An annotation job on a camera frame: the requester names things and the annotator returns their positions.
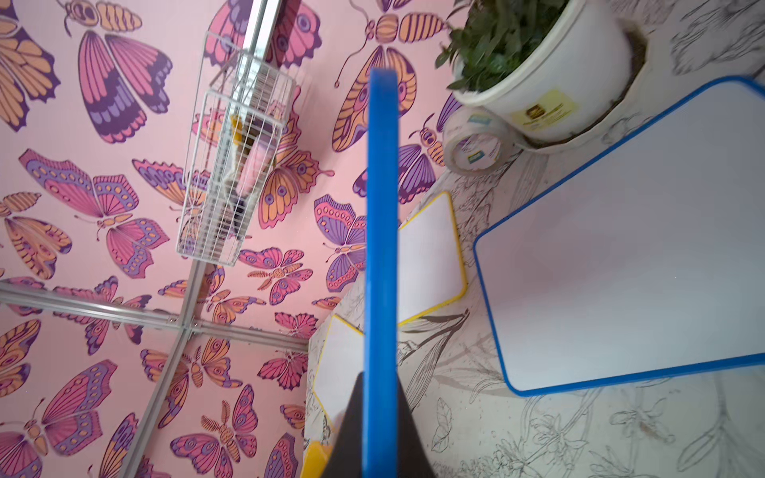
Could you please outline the blue-framed whiteboard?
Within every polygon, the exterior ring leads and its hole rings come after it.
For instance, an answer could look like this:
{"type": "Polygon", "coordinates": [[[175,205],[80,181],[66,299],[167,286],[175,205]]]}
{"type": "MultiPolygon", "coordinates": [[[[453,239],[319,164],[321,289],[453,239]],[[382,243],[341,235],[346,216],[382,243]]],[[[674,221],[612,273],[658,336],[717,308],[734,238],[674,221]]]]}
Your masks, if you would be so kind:
{"type": "Polygon", "coordinates": [[[371,77],[362,476],[398,475],[398,78],[371,77]]]}
{"type": "Polygon", "coordinates": [[[762,364],[763,87],[702,86],[473,253],[518,396],[762,364]]]}

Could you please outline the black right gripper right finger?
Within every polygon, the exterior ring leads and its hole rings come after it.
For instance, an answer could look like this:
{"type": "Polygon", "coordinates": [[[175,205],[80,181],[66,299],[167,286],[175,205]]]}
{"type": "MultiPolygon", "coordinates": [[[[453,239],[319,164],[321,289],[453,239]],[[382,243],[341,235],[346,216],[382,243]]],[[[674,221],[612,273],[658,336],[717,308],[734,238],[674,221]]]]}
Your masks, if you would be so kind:
{"type": "Polygon", "coordinates": [[[398,478],[436,478],[402,386],[398,386],[398,478]]]}

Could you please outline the yellow storage tray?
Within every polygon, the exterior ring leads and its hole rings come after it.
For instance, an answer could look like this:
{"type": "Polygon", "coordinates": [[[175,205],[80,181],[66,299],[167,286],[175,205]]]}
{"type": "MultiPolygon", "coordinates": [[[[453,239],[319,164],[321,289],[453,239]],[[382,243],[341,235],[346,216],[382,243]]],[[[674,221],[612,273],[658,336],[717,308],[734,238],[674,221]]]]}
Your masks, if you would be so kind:
{"type": "Polygon", "coordinates": [[[304,453],[301,478],[321,478],[332,455],[333,448],[320,442],[310,442],[304,453]]]}

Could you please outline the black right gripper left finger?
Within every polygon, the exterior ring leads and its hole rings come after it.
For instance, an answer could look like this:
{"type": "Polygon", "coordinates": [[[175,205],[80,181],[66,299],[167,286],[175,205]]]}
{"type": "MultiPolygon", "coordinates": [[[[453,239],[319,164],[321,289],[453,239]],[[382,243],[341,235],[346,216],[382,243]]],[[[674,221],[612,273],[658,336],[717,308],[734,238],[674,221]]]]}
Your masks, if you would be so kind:
{"type": "Polygon", "coordinates": [[[346,414],[322,478],[361,478],[364,374],[355,382],[346,414]]]}

